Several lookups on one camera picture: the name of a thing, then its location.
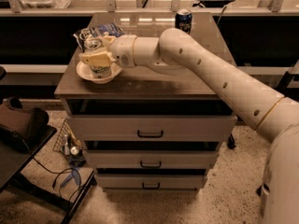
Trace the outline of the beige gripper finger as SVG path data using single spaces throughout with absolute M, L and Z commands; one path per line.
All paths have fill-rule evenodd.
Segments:
M 89 66 L 107 67 L 111 66 L 115 59 L 110 52 L 102 51 L 97 53 L 80 53 L 80 60 Z
M 101 40 L 106 47 L 109 47 L 116 40 L 116 37 L 113 35 L 101 36 Z

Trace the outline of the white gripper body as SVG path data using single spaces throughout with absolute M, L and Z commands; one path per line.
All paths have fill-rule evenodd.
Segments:
M 122 35 L 110 46 L 110 51 L 116 64 L 124 68 L 134 68 L 134 43 L 136 35 Z

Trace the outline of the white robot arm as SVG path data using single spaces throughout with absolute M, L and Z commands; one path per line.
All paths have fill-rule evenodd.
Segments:
M 99 36 L 79 55 L 87 65 L 145 66 L 162 74 L 187 68 L 271 143 L 263 173 L 259 224 L 299 224 L 299 103 L 214 55 L 187 33 Z

